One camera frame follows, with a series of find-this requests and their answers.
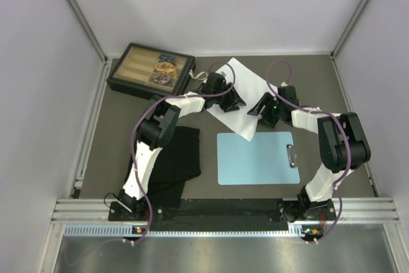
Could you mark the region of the light blue clipboard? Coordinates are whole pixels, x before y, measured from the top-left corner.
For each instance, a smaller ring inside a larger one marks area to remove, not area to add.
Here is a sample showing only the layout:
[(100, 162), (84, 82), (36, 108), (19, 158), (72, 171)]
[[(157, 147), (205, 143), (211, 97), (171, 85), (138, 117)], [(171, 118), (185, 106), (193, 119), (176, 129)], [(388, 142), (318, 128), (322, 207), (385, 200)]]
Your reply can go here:
[(235, 133), (217, 135), (219, 185), (300, 183), (291, 132), (257, 132), (251, 141)]

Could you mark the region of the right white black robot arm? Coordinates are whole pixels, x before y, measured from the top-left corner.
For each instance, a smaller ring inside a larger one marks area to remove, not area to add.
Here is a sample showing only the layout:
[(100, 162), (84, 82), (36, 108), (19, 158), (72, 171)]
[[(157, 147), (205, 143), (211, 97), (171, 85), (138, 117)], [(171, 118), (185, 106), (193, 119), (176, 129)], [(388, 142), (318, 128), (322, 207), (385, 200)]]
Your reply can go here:
[(290, 221), (315, 219), (330, 206), (339, 184), (371, 158), (369, 143), (356, 113), (328, 113), (317, 107), (300, 106), (294, 86), (283, 84), (266, 92), (247, 112), (274, 128), (279, 121), (318, 135), (321, 164), (313, 179), (297, 195), (297, 206), (284, 208)]

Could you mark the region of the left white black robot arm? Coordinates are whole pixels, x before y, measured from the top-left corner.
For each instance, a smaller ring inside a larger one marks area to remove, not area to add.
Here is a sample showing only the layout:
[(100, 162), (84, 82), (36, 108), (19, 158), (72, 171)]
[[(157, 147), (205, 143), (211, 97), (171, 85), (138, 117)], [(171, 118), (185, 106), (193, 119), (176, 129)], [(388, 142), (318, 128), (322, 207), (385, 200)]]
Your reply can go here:
[(116, 196), (111, 212), (127, 215), (130, 220), (141, 218), (144, 211), (151, 217), (148, 184), (155, 162), (170, 142), (181, 117), (201, 113), (218, 105), (225, 113), (237, 111), (246, 103), (235, 90), (236, 74), (228, 82), (226, 76), (212, 72), (196, 91), (160, 98), (154, 96), (132, 130), (131, 161), (123, 187)]

